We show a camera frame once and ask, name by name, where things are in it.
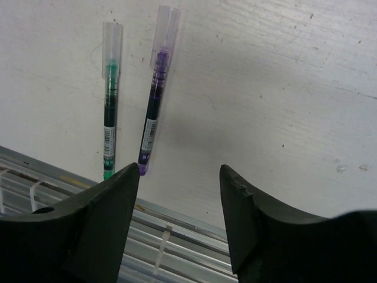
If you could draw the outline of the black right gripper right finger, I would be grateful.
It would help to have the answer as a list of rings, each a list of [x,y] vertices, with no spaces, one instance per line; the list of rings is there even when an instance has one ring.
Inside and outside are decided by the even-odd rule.
[[[219,182],[239,282],[376,281],[374,210],[313,215],[263,192],[225,164]]]

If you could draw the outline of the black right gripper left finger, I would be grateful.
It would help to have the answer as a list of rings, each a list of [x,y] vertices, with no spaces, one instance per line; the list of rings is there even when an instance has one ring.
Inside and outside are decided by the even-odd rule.
[[[116,282],[138,192],[135,163],[74,196],[1,218],[2,282]]]

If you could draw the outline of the green ink pen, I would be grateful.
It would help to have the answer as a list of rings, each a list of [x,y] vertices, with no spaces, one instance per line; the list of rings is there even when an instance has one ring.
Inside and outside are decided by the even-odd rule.
[[[115,142],[117,123],[118,81],[120,76],[123,26],[116,22],[102,25],[102,78],[105,81],[104,97],[104,179],[115,170]]]

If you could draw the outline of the purple ink pen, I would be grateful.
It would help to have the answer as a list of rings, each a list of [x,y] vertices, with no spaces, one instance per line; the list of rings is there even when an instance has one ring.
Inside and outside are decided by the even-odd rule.
[[[137,161],[139,172],[142,176],[147,173],[153,149],[160,106],[173,56],[179,19],[180,11],[178,9],[167,5],[159,6],[150,59],[153,76]]]

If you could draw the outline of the aluminium frame rail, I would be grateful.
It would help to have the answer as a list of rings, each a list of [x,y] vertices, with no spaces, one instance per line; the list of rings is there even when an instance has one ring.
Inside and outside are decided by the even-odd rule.
[[[1,148],[1,215],[33,212],[94,186],[72,174]],[[226,233],[137,199],[120,282],[236,282]]]

